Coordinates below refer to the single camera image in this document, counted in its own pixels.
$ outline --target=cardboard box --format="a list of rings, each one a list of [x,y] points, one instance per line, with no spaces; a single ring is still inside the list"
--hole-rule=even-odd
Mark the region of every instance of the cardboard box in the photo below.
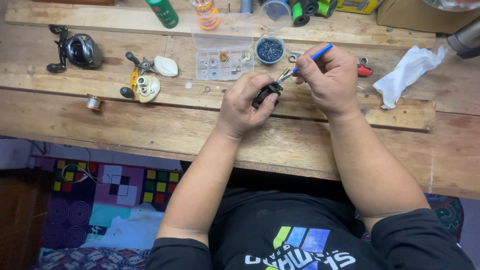
[[[448,12],[423,0],[384,0],[378,8],[377,23],[390,27],[453,34],[480,16],[480,9]]]
[[[383,0],[338,0],[335,11],[372,13]]]

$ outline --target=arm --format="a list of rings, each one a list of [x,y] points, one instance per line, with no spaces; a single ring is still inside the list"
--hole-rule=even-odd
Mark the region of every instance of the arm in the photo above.
[[[218,122],[168,202],[157,238],[191,238],[208,246],[208,231],[218,210],[242,136],[263,124],[274,109],[271,94],[258,110],[252,100],[273,78],[242,75],[223,98]]]
[[[310,85],[314,102],[328,118],[342,184],[365,226],[371,232],[382,218],[430,208],[417,181],[360,112],[355,58],[334,46],[317,62],[310,59],[325,46],[317,45],[297,60],[297,83]]]

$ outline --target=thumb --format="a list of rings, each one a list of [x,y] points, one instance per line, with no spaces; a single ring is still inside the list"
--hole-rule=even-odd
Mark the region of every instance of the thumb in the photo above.
[[[264,101],[260,104],[260,107],[258,107],[257,113],[253,116],[253,121],[255,123],[263,123],[265,119],[272,114],[273,110],[275,109],[277,98],[278,94],[272,93],[264,99]]]
[[[301,56],[297,59],[297,67],[299,68],[299,73],[310,87],[320,86],[324,74],[320,71],[315,61],[309,57]]]

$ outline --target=clear lid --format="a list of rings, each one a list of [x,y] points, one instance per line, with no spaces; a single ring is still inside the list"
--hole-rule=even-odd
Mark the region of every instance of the clear lid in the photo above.
[[[238,49],[253,46],[251,13],[214,14],[189,18],[193,45],[198,50]]]
[[[291,21],[292,10],[282,0],[266,1],[260,8],[258,19],[266,28],[274,31],[286,26]]]

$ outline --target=blue grease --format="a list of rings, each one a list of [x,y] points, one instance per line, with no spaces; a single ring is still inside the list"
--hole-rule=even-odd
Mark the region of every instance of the blue grease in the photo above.
[[[258,58],[265,62],[275,62],[283,55],[283,48],[280,42],[266,39],[257,46]]]

